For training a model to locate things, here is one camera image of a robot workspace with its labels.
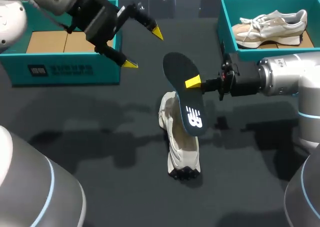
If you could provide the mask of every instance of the cardboard box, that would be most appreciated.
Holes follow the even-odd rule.
[[[118,0],[109,0],[118,6]],[[120,83],[120,67],[95,53],[85,34],[76,29],[68,34],[38,9],[23,3],[28,26],[22,38],[0,54],[0,62],[13,86],[114,85]],[[54,17],[71,24],[71,16]],[[121,50],[119,31],[108,45]]]
[[[107,45],[112,47],[113,43],[112,39],[107,42]],[[95,46],[86,40],[86,34],[81,31],[70,34],[66,31],[33,32],[26,50],[27,54],[87,52],[94,53]]]
[[[240,49],[237,46],[232,26],[239,24],[240,18],[254,19],[262,14],[278,10],[281,13],[296,13],[306,10],[308,24],[300,46],[278,45],[278,48],[261,47]],[[217,34],[222,54],[238,53],[243,61],[259,61],[266,57],[291,55],[320,51],[320,0],[221,0]]]
[[[33,32],[26,53],[63,53],[67,36],[66,31]]]
[[[107,45],[112,47],[113,43],[114,41],[110,40]],[[85,33],[73,32],[67,35],[63,52],[95,52],[95,46],[86,40]]]

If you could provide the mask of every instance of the cardboard insert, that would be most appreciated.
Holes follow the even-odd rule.
[[[260,49],[260,50],[264,50],[264,49],[297,49],[297,48],[314,48],[314,45],[313,45],[307,31],[303,32],[302,42],[298,46],[282,45],[279,43],[267,43],[267,44],[262,44],[258,47],[258,49]]]
[[[113,47],[113,40],[107,42]],[[32,33],[27,54],[94,52],[95,46],[86,40],[84,32],[35,31]]]

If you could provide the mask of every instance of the teal shoe box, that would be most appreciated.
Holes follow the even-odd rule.
[[[306,32],[314,48],[238,48],[232,26],[240,24],[240,18],[254,19],[275,10],[290,14],[302,9],[307,11]],[[320,51],[320,0],[221,0],[217,34],[223,54],[238,52],[243,61],[259,61],[265,57]]]
[[[118,6],[118,0],[109,0]],[[91,52],[26,53],[33,32],[63,31],[38,9],[23,3],[28,18],[23,37],[0,54],[0,62],[13,86],[50,85],[114,85],[120,83],[120,67],[104,55]],[[54,16],[60,23],[70,25],[68,14]],[[121,50],[122,35],[118,32],[112,47]]]

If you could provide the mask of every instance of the shoe insole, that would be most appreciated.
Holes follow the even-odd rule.
[[[185,131],[191,136],[203,135],[208,127],[202,90],[187,88],[186,81],[198,76],[196,65],[181,53],[168,53],[163,59],[165,77],[175,89]]]

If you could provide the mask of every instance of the shoe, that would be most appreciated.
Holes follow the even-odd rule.
[[[245,49],[256,49],[264,42],[298,46],[307,27],[307,12],[283,14],[274,11],[254,19],[240,18],[232,27],[236,43]]]
[[[201,172],[198,137],[185,131],[175,91],[163,96],[158,117],[159,125],[167,131],[169,139],[169,175],[181,180],[196,178]]]

